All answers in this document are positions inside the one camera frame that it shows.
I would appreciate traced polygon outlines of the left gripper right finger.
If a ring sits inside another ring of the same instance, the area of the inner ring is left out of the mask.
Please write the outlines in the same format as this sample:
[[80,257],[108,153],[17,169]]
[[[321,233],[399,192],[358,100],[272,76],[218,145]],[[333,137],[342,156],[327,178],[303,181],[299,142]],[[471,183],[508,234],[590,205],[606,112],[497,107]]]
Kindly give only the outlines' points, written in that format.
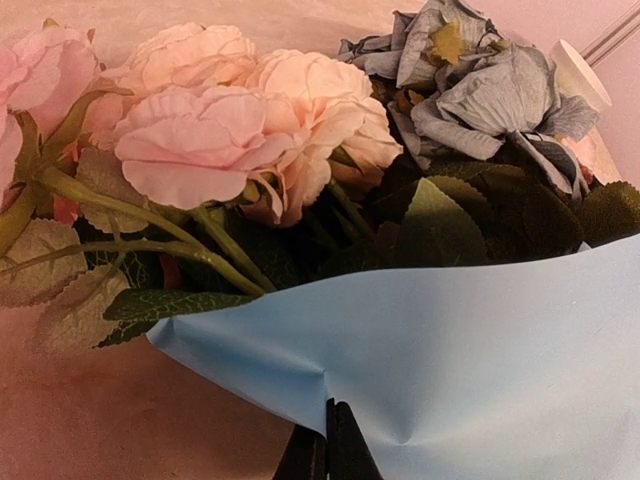
[[327,472],[334,480],[382,480],[347,402],[327,402]]

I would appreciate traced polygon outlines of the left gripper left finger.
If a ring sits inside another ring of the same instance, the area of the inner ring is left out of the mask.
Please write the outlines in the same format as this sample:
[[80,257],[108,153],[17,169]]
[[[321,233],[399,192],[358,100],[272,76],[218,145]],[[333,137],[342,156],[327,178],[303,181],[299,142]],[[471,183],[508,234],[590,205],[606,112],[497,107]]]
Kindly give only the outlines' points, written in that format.
[[273,480],[325,480],[326,440],[309,428],[296,425],[272,477]]

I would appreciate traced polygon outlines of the blue wrapping paper sheet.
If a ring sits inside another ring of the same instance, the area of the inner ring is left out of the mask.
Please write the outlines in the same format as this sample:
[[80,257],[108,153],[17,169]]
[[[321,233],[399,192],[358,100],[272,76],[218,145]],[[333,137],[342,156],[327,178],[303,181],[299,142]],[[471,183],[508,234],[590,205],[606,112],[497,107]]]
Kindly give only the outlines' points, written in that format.
[[367,271],[165,316],[166,355],[291,422],[347,402],[388,479],[635,479],[639,240]]

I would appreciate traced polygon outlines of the blue fake hydrangea flower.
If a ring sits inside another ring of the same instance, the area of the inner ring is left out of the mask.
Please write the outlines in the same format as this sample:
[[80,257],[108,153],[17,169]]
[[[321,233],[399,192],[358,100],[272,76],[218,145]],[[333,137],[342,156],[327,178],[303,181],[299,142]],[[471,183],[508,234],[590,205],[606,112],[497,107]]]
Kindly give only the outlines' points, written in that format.
[[580,141],[601,113],[564,94],[549,53],[470,5],[397,13],[389,35],[344,42],[339,57],[372,78],[406,149],[367,200],[378,232],[365,263],[521,262],[638,233],[638,190],[589,185],[560,141]]

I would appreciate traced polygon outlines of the pink fake rose stem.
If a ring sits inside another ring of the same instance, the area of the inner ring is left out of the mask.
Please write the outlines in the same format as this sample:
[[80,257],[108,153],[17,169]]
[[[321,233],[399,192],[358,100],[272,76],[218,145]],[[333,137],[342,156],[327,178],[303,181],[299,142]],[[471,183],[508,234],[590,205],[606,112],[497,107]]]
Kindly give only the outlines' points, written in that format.
[[176,25],[103,73],[123,89],[87,112],[94,145],[154,204],[188,212],[265,291],[274,283],[209,205],[239,203],[260,223],[298,223],[322,190],[360,196],[401,154],[368,76],[320,53],[265,55],[234,26]]

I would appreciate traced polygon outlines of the small pink rose stem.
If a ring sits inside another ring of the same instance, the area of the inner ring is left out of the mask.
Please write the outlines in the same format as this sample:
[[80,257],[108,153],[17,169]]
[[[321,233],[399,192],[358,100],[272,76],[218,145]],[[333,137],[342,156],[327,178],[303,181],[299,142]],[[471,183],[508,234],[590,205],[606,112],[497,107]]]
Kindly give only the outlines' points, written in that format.
[[1,49],[1,305],[41,306],[35,341],[53,351],[138,335],[107,318],[142,276],[127,214],[146,199],[115,156],[85,146],[87,114],[120,98],[102,83],[87,34],[47,21]]

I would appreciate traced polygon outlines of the pink fake peony stem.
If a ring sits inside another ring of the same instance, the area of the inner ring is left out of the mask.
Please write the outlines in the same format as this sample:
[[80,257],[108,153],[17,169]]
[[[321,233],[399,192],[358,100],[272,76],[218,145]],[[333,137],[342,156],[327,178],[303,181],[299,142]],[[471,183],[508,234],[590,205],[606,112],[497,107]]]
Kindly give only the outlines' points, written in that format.
[[589,185],[595,180],[601,184],[622,180],[613,158],[596,128],[578,142],[569,137],[561,137],[560,141],[576,156],[583,176]]

